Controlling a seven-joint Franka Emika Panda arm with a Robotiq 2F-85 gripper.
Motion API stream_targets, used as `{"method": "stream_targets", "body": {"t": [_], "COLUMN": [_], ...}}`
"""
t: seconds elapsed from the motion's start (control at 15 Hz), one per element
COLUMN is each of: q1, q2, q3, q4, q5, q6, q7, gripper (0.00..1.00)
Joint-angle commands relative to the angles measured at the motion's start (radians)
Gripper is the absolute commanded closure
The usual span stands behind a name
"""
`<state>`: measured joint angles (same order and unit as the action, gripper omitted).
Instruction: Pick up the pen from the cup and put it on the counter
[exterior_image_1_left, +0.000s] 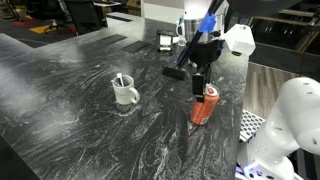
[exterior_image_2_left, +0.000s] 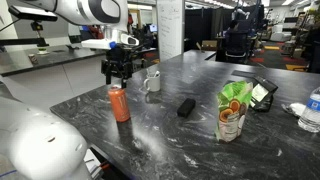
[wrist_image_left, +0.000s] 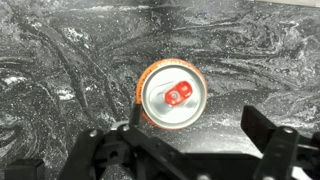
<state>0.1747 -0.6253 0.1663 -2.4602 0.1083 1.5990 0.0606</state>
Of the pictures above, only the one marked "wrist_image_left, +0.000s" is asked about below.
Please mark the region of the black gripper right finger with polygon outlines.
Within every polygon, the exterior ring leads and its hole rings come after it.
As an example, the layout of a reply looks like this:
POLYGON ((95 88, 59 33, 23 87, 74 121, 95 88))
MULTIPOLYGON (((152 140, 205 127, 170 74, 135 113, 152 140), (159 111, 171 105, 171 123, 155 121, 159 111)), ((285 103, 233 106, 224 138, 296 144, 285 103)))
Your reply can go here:
POLYGON ((263 154, 254 180, 297 180, 294 167, 320 180, 320 132, 308 138, 290 126, 276 126, 253 106, 243 108, 241 129, 263 154))

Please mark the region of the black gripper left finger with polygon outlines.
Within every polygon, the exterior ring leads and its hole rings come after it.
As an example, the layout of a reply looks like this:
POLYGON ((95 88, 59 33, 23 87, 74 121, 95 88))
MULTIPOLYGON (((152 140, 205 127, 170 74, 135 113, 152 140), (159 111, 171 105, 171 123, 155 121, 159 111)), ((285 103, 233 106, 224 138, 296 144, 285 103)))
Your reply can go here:
POLYGON ((58 180, 101 180, 106 168, 121 165, 135 180, 187 180, 180 153, 138 129, 142 106, 135 105, 128 122, 114 130, 81 132, 68 155, 58 180))

